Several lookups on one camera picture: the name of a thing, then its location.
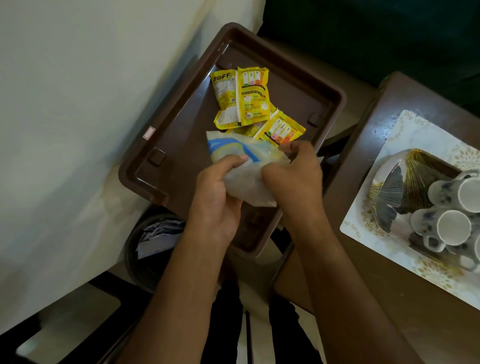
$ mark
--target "person's right hand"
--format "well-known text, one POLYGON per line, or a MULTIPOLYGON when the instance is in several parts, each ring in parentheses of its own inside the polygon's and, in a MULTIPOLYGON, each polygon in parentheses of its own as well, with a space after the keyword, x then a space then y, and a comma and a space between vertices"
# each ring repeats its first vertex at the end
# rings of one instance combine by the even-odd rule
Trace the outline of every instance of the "person's right hand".
POLYGON ((267 164, 262 168, 262 179, 282 209, 285 226, 295 239, 319 223, 326 223, 322 169, 307 141, 281 144, 280 149, 297 156, 288 165, 267 164))

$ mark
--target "hand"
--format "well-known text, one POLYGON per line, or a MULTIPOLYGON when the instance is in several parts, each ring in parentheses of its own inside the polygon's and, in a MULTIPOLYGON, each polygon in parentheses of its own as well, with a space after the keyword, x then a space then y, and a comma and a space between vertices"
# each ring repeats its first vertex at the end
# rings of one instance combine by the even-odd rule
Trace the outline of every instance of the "hand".
POLYGON ((312 145, 307 141, 281 144, 284 152, 297 153, 288 165, 267 164, 262 179, 283 211, 290 234, 308 225, 326 222, 322 203, 322 169, 312 145))
POLYGON ((227 194, 223 178, 247 161, 246 155, 227 155, 198 174, 186 230, 225 249, 240 223, 242 201, 227 194))

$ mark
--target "person's left hand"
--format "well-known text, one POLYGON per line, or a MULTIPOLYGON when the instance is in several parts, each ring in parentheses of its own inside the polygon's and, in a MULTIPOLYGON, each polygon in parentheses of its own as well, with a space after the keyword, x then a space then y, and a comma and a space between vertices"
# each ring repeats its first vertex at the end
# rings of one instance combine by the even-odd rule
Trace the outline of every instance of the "person's left hand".
POLYGON ((223 178, 247 159, 246 155, 230 154, 198 174, 186 230, 208 240, 206 243, 228 247, 240 223, 243 201, 227 194, 223 178))

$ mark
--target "cup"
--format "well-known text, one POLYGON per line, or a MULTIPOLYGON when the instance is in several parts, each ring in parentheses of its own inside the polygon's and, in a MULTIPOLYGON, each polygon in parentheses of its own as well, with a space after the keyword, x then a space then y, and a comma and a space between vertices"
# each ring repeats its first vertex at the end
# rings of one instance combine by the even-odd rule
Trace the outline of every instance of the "cup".
POLYGON ((414 232, 423 235, 423 245, 428 250, 439 253, 446 245, 464 243, 471 232, 470 219, 457 210, 444 208, 422 208, 410 217, 414 232))
POLYGON ((428 198, 437 207, 480 212, 480 170, 467 170, 452 181, 432 183, 428 198))
POLYGON ((474 229, 466 242, 456 246, 447 246, 447 250, 451 253, 460 254, 473 260, 473 267, 464 266, 460 260, 459 264, 463 269, 469 271, 477 270, 480 267, 480 227, 474 229))

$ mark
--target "dark green curtain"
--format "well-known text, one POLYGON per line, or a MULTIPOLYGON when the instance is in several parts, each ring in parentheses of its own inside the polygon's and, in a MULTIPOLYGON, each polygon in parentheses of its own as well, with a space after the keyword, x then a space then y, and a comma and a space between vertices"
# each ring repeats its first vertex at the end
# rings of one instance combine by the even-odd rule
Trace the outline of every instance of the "dark green curtain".
POLYGON ((267 0, 261 32, 374 86, 402 71, 480 116, 480 0, 267 0))

